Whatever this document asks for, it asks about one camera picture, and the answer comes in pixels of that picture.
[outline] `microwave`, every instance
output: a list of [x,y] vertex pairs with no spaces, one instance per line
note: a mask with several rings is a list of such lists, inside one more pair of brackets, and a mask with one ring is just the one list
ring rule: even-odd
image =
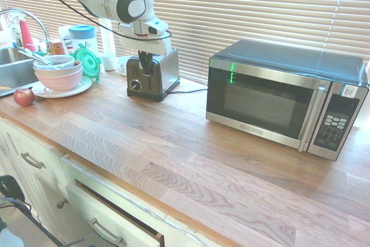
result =
[[368,91],[360,57],[241,40],[209,60],[206,118],[335,161]]

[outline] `white cup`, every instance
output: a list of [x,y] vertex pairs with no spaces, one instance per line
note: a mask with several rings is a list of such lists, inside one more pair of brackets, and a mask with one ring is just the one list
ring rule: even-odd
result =
[[116,55],[112,52],[104,52],[100,55],[103,62],[103,68],[106,71],[114,71],[116,69]]
[[117,69],[121,75],[127,76],[127,61],[131,56],[121,56],[117,60]]

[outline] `green light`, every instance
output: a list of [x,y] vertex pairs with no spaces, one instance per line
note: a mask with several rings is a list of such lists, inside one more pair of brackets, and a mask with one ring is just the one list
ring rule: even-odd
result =
[[235,83],[235,81],[234,81],[234,75],[235,75],[234,68],[235,68],[235,63],[232,63],[231,68],[230,68],[230,71],[231,71],[230,83]]

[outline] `stacked bowls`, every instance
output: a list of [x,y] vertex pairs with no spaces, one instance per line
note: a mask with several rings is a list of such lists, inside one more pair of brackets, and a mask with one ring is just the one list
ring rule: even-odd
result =
[[44,57],[54,64],[46,65],[40,61],[34,61],[35,75],[47,88],[55,91],[70,91],[75,88],[82,79],[82,63],[75,61],[72,56],[53,55]]

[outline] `cabinet handle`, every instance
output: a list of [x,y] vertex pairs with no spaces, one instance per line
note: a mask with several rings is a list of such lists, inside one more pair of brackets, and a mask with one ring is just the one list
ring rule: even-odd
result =
[[[88,225],[90,226],[90,228],[92,228],[92,230],[98,235],[100,236],[102,239],[104,239],[105,241],[108,241],[110,244],[114,245],[114,246],[117,246],[117,247],[122,247],[122,245],[124,245],[124,241],[123,241],[123,238],[122,237],[116,237],[114,236],[111,232],[109,232],[106,228],[104,228],[102,225],[99,224],[98,222],[98,219],[96,218],[92,218],[91,220],[88,220],[87,221]],[[110,239],[109,237],[107,237],[105,234],[103,234],[101,231],[99,231],[97,229],[97,227],[95,226],[96,225],[99,225],[103,230],[107,231],[107,233],[113,237],[114,239]]]
[[34,166],[36,168],[41,169],[43,166],[45,166],[42,162],[35,163],[35,162],[32,162],[31,160],[29,160],[27,158],[27,156],[31,157],[29,155],[29,153],[21,153],[21,156],[22,156],[22,158],[24,159],[25,162],[27,162],[29,165],[32,165],[32,166]]
[[68,200],[66,198],[63,198],[63,201],[59,201],[57,204],[57,208],[61,209],[64,207],[64,204],[68,204]]

